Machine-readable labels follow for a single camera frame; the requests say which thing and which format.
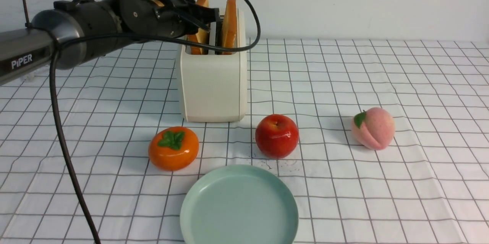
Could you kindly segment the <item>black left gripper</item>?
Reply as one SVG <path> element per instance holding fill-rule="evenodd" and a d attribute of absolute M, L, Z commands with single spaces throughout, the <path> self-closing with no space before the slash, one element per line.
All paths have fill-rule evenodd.
<path fill-rule="evenodd" d="M 117 0 L 117 33 L 179 38 L 210 32 L 205 23 L 219 20 L 218 8 L 208 0 L 187 1 L 188 11 L 158 6 L 153 0 Z"/>

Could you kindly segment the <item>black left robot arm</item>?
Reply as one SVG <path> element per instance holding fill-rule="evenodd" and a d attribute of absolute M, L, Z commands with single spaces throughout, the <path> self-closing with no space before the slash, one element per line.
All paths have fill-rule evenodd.
<path fill-rule="evenodd" d="M 30 26 L 1 33 L 1 84 L 6 84 L 47 65 L 58 45 L 83 38 L 61 51 L 57 69 L 68 70 L 146 39 L 119 37 L 139 34 L 180 38 L 209 30 L 216 22 L 218 8 L 199 5 L 195 0 L 82 0 L 68 11 L 44 10 Z"/>

